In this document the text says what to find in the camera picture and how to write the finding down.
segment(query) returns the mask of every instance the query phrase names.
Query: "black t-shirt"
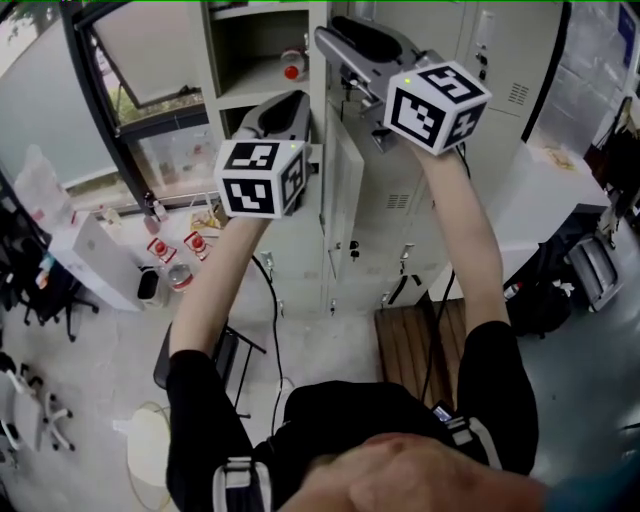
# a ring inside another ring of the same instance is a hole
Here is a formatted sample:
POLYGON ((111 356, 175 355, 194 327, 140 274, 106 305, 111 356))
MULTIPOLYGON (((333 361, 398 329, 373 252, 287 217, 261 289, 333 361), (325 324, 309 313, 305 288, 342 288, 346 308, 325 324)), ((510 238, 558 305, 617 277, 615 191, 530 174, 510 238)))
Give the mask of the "black t-shirt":
MULTIPOLYGON (((284 423, 253 448, 211 359, 186 350, 171 357, 167 379, 171 446, 167 487, 182 511, 211 511, 214 471, 230 456, 252 455, 269 468, 275 508, 300 487, 311 460, 340 454, 386 432, 433 437, 455 446, 445 425, 400 385, 327 382, 295 389, 284 423)), ((538 444, 531 385, 511 327, 489 322, 467 337, 458 374, 458 411, 493 439, 503 469, 528 474, 538 444)), ((486 463, 482 457, 475 457, 486 463)))

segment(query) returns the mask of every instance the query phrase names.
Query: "black chair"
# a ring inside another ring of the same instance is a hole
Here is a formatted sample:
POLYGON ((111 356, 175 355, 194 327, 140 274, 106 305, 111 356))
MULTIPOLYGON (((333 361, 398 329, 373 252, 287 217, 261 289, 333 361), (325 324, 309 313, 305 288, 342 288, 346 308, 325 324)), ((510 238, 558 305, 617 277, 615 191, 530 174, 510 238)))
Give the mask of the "black chair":
MULTIPOLYGON (((161 389, 167 389, 167 377, 169 376, 169 339, 171 335, 171 325, 167 328, 167 333, 164 335, 164 340, 162 341, 162 347, 160 347, 160 353, 158 354, 158 360, 156 361, 156 366, 153 369, 153 380, 156 385, 161 389)), ((251 352, 255 348, 258 352, 266 354, 267 351, 262 347, 256 345, 249 338, 243 336, 235 329, 232 329, 228 325, 222 330, 220 337, 218 338, 218 342, 216 343, 216 347, 213 353, 213 360, 216 365, 216 371, 220 376, 220 380, 222 380, 222 384, 225 389, 227 388, 227 383, 229 382, 229 376, 231 375, 231 370, 233 368, 233 363, 236 358, 236 352, 238 351, 238 344, 240 341, 244 341, 249 345, 249 352, 247 353, 247 358, 244 362, 244 368, 242 369, 242 377, 240 378, 240 384, 238 385, 238 393, 236 395, 236 400, 233 404, 235 408, 238 407, 238 401, 240 400, 240 393, 242 392, 242 385, 244 384, 244 378, 247 374, 247 368, 249 366, 249 358, 251 357, 251 352)), ((249 414, 238 414, 241 418, 250 418, 249 414)))
POLYGON ((97 314, 100 308, 95 304, 77 297, 82 283, 70 274, 57 261, 49 272, 47 286, 38 288, 36 277, 40 272, 40 262, 45 251, 40 244, 30 237, 21 240, 2 239, 2 247, 8 256, 13 277, 11 286, 18 302, 27 309, 24 315, 24 323, 31 325, 29 316, 32 311, 36 313, 40 325, 44 325, 53 318, 58 323, 58 315, 62 310, 66 312, 67 336, 74 342, 76 336, 71 333, 71 311, 75 304, 88 306, 97 314))

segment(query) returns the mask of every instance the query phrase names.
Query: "white box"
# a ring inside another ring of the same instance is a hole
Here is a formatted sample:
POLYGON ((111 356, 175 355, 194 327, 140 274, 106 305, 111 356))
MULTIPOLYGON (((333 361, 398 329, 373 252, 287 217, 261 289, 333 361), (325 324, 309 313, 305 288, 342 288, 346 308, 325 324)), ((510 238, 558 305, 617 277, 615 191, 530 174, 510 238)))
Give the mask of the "white box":
POLYGON ((439 155, 473 134, 490 99, 458 63, 434 64, 391 77, 384 125, 439 155))
POLYGON ((279 219, 307 183, 306 143, 300 140, 226 140, 215 178, 231 217, 279 219))
POLYGON ((78 213, 72 226, 57 230, 49 252, 78 281, 113 308, 144 309, 138 299, 142 273, 93 214, 78 213))

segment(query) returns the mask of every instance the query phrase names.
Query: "forearm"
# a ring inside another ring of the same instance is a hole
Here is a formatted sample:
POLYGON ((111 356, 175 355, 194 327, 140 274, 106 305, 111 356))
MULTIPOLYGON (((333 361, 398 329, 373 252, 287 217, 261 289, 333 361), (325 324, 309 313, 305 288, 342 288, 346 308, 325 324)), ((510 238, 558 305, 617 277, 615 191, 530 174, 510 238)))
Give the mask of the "forearm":
POLYGON ((491 224, 452 151, 418 157, 435 201, 445 245, 466 303, 467 332, 490 320, 509 321, 502 291, 502 257, 491 224))
POLYGON ((267 219, 232 219, 189 285, 171 327, 170 354, 200 350, 211 356, 227 321, 267 219))

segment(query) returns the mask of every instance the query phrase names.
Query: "wooden bench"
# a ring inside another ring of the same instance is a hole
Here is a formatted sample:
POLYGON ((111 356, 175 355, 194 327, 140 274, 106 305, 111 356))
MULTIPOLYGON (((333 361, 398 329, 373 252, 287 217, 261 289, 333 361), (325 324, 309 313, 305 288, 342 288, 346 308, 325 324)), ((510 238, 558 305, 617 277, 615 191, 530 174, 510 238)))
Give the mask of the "wooden bench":
POLYGON ((419 399, 427 373, 429 347, 435 343, 424 403, 433 407, 443 400, 455 408, 458 371, 466 339, 464 301, 447 301, 438 336, 435 319, 439 307, 440 303, 426 301, 417 306, 375 312, 382 374, 385 382, 401 384, 419 399))

